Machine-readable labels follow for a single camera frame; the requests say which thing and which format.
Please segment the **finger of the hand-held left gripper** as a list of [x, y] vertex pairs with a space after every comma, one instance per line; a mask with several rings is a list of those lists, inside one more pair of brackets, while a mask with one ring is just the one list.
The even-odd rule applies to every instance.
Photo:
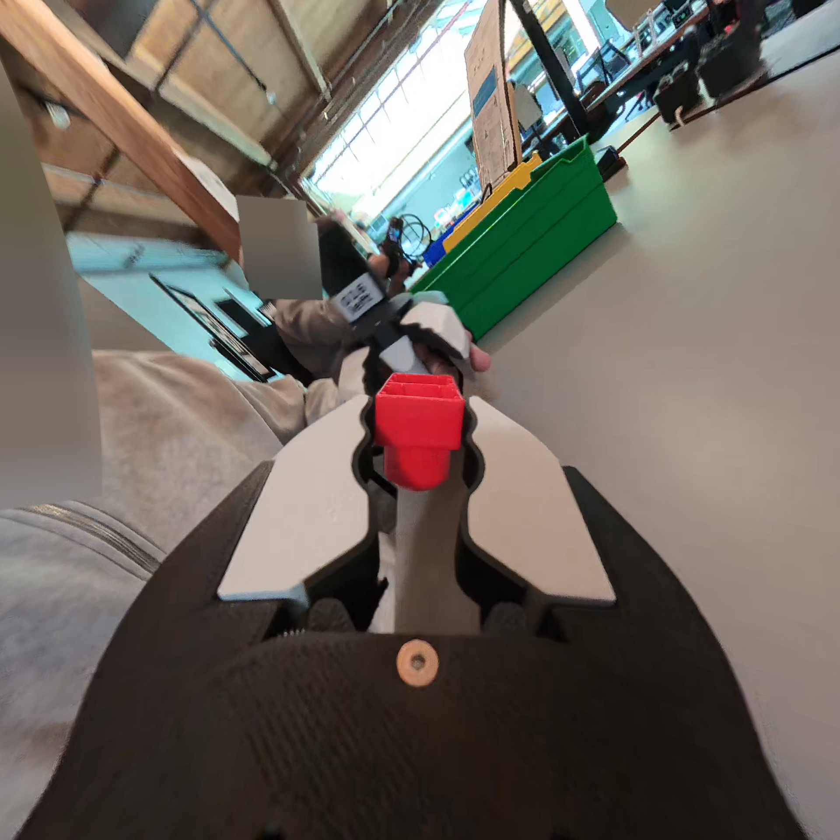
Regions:
[[359, 348], [344, 358], [338, 379], [339, 413], [342, 416], [363, 422], [373, 407], [375, 362], [368, 347]]
[[402, 315], [399, 326], [411, 341], [451, 360], [469, 361], [471, 336], [449, 305], [432, 301], [416, 302]]

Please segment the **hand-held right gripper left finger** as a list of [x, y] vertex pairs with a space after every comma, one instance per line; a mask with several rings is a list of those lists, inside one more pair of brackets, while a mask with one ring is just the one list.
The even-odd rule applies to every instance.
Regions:
[[380, 545], [361, 461], [371, 399], [357, 395], [274, 458], [217, 588], [224, 602], [334, 597], [351, 607], [380, 583]]

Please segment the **green plastic bin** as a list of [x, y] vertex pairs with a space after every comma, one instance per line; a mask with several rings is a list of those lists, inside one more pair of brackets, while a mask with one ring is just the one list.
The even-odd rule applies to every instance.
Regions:
[[579, 138], [539, 164], [412, 294], [442, 293], [480, 339], [616, 221], [593, 151]]

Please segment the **person's left forearm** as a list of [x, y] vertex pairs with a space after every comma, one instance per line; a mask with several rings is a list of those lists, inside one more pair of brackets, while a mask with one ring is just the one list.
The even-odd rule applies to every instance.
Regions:
[[273, 303], [274, 323], [292, 356], [314, 379], [338, 382], [354, 335], [331, 300], [278, 299]]

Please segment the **yellow plastic bin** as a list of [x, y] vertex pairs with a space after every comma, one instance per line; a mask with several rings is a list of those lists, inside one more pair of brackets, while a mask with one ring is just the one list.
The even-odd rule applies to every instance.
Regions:
[[489, 215], [498, 210], [508, 198], [512, 198], [514, 201], [517, 200], [520, 194], [529, 186], [532, 173], [541, 164], [540, 154], [538, 152], [531, 154], [527, 161], [520, 163], [509, 173], [499, 183], [495, 191], [491, 191], [487, 197], [483, 198], [480, 205], [469, 211], [455, 227], [459, 226], [460, 229], [464, 229], [469, 235]]

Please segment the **cardboard box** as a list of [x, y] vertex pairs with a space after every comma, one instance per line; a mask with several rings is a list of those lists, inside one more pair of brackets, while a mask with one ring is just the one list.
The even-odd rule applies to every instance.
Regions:
[[504, 53], [505, 4], [487, 1], [465, 48], [472, 141], [482, 195], [522, 161]]

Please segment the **person's left hand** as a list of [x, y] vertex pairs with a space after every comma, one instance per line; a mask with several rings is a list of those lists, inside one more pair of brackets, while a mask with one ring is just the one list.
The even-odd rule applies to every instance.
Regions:
[[415, 355], [424, 369], [431, 375], [450, 375], [456, 379], [463, 375], [477, 375], [488, 372], [490, 355], [471, 343], [467, 359], [449, 355], [422, 343], [414, 344]]

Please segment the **small black block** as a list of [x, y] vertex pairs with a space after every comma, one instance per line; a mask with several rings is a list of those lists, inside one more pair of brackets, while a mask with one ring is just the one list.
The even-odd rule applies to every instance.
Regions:
[[668, 126], [682, 124], [683, 116], [700, 101], [697, 71], [684, 61], [663, 76], [654, 93], [654, 104]]
[[710, 99], [718, 100], [761, 67], [761, 38], [755, 30], [734, 28], [700, 48], [697, 75]]

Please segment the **blue plastic bin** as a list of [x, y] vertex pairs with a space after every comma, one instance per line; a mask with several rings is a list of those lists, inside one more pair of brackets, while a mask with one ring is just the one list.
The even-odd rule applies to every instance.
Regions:
[[460, 229], [459, 226], [447, 228], [424, 252], [425, 265], [428, 268], [434, 267], [448, 253], [453, 251], [467, 235], [467, 232]]

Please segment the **red toy brick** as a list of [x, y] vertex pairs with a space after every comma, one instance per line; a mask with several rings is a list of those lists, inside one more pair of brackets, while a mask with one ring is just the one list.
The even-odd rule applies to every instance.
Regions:
[[393, 373], [374, 399], [374, 443], [384, 451], [385, 477], [405, 490], [441, 485], [461, 446], [465, 409], [453, 376]]

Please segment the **black metal post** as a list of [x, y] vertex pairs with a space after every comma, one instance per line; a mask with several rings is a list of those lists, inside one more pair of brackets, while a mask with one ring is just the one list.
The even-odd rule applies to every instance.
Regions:
[[542, 64], [555, 94], [565, 108], [569, 125], [567, 128], [561, 129], [561, 133], [566, 143], [571, 144], [580, 137], [587, 137], [590, 131], [587, 111], [574, 92], [570, 72], [564, 68], [559, 55], [552, 47], [550, 39], [533, 12], [530, 2], [510, 1], [510, 4]]

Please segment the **black framed board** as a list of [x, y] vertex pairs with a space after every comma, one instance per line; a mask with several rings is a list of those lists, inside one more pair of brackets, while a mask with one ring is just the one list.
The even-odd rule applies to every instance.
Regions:
[[191, 292], [164, 283], [155, 274], [149, 274], [153, 283], [163, 290], [191, 319], [209, 335], [209, 344], [239, 372], [254, 382], [267, 383], [278, 372], [259, 360], [251, 350], [216, 314], [200, 302]]

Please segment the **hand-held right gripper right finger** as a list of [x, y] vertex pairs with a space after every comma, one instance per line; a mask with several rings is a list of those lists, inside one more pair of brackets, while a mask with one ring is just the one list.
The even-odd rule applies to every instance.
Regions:
[[612, 607], [616, 594], [559, 460], [477, 396], [467, 402], [458, 585], [480, 607]]

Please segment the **wooden beam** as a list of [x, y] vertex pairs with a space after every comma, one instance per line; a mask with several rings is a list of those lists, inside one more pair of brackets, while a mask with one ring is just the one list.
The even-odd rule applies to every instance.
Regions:
[[2, 36], [67, 97], [231, 259], [238, 220], [186, 163], [186, 153], [43, 2], [2, 1]]

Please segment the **person's grey sweater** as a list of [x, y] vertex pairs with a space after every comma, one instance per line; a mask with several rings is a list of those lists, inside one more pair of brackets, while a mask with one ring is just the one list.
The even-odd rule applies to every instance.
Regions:
[[2, 511], [1, 832], [52, 776], [145, 583], [219, 501], [347, 400], [330, 379], [236, 381], [173, 352], [96, 351], [102, 489]]

